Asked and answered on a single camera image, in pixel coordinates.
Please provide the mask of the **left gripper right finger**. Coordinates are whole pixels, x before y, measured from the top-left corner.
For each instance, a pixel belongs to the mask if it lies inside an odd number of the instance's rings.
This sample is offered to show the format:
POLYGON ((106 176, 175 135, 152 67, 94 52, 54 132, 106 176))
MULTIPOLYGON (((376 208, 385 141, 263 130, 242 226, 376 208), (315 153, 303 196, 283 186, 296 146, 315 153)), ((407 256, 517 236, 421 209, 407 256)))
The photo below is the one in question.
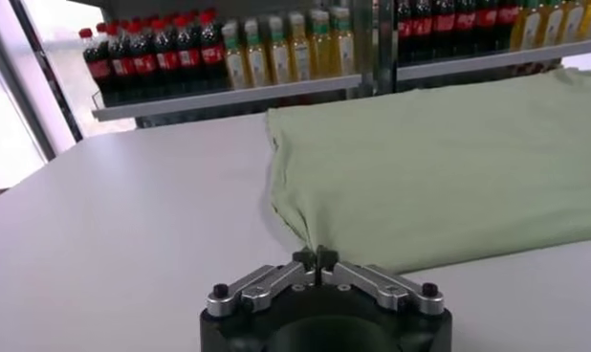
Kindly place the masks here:
POLYGON ((324 246, 317 248, 317 268, 321 283, 355 287, 385 310, 402 312, 412 306, 427 316, 439 316, 445 311, 445 299, 436 284, 418 284, 376 265, 340 261, 336 251, 324 246))

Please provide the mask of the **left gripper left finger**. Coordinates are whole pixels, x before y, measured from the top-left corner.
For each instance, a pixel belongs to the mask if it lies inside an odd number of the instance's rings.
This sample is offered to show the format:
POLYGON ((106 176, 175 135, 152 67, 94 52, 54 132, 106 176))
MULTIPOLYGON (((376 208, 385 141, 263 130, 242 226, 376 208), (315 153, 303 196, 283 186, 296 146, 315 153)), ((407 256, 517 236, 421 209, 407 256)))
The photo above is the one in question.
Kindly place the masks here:
POLYGON ((292 254, 292 261, 279 266, 263 265, 231 284, 215 284, 208 294, 206 311, 214 318, 232 316, 238 309, 257 313, 269 309, 284 290, 307 286, 316 280, 317 256, 308 249, 292 254))

